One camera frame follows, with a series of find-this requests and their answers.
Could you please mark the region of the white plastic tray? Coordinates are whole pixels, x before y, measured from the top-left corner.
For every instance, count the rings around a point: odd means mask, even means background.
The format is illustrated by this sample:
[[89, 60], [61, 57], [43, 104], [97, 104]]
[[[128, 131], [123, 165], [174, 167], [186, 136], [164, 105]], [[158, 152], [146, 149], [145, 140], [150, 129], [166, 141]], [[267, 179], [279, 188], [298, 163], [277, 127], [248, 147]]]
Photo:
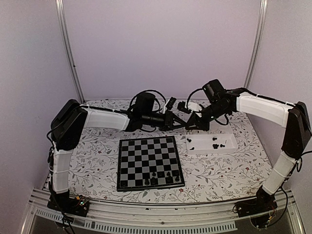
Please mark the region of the white plastic tray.
[[185, 130], [186, 149], [188, 154], [227, 154], [238, 149], [238, 143], [230, 124], [221, 125], [210, 122], [210, 129]]

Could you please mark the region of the black white chessboard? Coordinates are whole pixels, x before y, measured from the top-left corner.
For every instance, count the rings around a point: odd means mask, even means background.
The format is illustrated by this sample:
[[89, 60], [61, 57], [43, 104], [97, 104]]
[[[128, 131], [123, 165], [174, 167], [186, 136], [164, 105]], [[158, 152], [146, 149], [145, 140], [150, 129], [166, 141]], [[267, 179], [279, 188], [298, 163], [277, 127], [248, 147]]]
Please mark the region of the black white chessboard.
[[[151, 185], [152, 172], [156, 172], [155, 185]], [[166, 184], [167, 172], [172, 184]], [[180, 181], [175, 181], [179, 172]], [[119, 141], [117, 164], [117, 191], [131, 192], [148, 189], [184, 187], [185, 180], [174, 136], [123, 139]]]

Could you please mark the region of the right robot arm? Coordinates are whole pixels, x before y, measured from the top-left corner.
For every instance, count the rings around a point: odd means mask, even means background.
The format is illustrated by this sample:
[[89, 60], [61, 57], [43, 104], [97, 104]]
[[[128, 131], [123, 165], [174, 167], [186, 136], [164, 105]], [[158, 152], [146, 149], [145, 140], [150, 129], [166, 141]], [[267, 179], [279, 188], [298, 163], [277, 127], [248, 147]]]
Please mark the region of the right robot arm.
[[271, 198], [292, 175], [297, 163], [305, 155], [312, 137], [307, 107], [303, 102], [287, 102], [253, 93], [247, 88], [226, 89], [214, 79], [192, 94], [203, 92], [207, 107], [191, 102], [189, 95], [181, 106], [191, 113], [190, 124], [207, 130], [212, 121], [224, 115], [243, 113], [269, 123], [279, 133], [280, 147], [272, 171], [257, 191], [252, 208], [261, 213], [271, 204]]

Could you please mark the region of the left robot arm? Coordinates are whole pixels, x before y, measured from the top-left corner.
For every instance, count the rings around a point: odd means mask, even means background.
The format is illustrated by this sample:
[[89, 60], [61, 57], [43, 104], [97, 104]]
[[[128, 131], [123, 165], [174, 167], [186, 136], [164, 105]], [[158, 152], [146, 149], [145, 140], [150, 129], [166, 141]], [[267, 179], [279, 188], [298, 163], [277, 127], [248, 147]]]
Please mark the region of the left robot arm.
[[48, 185], [53, 203], [63, 212], [69, 211], [74, 201], [70, 198], [68, 176], [70, 160], [86, 128], [107, 128], [134, 132], [143, 126], [161, 131], [186, 127], [187, 123], [172, 112], [175, 98], [165, 101], [164, 106], [154, 109], [157, 102], [155, 90], [138, 93], [126, 110], [113, 110], [86, 104], [71, 99], [66, 102], [51, 123], [47, 138], [52, 146], [48, 164], [51, 179]]

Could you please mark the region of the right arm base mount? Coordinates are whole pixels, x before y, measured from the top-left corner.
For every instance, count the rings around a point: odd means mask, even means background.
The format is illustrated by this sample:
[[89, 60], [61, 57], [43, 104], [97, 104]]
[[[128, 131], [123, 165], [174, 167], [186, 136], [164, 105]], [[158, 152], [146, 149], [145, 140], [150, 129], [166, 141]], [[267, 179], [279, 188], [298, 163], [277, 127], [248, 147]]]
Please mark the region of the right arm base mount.
[[234, 204], [233, 212], [238, 217], [251, 217], [251, 224], [258, 228], [267, 228], [276, 215], [277, 202], [274, 195], [257, 194], [256, 198], [237, 202]]

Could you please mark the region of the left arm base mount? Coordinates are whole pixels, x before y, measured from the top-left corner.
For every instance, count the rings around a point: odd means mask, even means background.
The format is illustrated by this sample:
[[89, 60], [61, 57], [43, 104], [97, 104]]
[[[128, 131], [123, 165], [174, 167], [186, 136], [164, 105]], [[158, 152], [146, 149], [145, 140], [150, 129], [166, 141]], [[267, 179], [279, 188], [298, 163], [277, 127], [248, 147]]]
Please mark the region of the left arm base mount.
[[89, 211], [89, 198], [82, 195], [77, 195], [76, 197], [70, 197], [69, 191], [61, 194], [57, 194], [50, 190], [50, 200], [47, 207], [52, 210], [60, 211], [65, 214], [77, 215], [86, 217]]

